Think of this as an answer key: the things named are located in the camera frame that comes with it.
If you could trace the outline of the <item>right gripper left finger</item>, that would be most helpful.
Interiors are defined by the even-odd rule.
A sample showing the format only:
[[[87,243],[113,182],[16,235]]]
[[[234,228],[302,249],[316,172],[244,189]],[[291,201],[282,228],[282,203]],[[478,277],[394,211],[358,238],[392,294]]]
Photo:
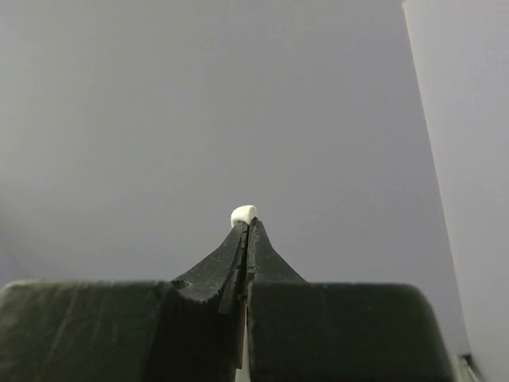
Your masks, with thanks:
[[[249,224],[235,223],[216,250],[172,280],[185,302],[218,314],[237,311],[245,287],[248,236]]]

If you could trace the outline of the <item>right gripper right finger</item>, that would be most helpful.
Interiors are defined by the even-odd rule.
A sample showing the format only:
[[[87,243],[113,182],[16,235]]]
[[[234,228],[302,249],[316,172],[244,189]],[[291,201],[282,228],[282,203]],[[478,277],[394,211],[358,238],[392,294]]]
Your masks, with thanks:
[[[307,283],[273,248],[260,219],[250,224],[247,244],[248,282]]]

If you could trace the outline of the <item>white polo shirt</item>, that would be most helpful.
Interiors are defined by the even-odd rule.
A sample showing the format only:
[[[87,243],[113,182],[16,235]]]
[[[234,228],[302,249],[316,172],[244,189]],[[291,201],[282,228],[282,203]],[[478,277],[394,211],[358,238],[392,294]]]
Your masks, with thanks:
[[[236,223],[249,224],[257,216],[257,209],[253,205],[243,205],[234,209],[231,213],[231,226]],[[249,345],[247,330],[247,314],[245,314],[245,325],[243,335],[243,363],[242,368],[236,370],[235,382],[250,382]]]

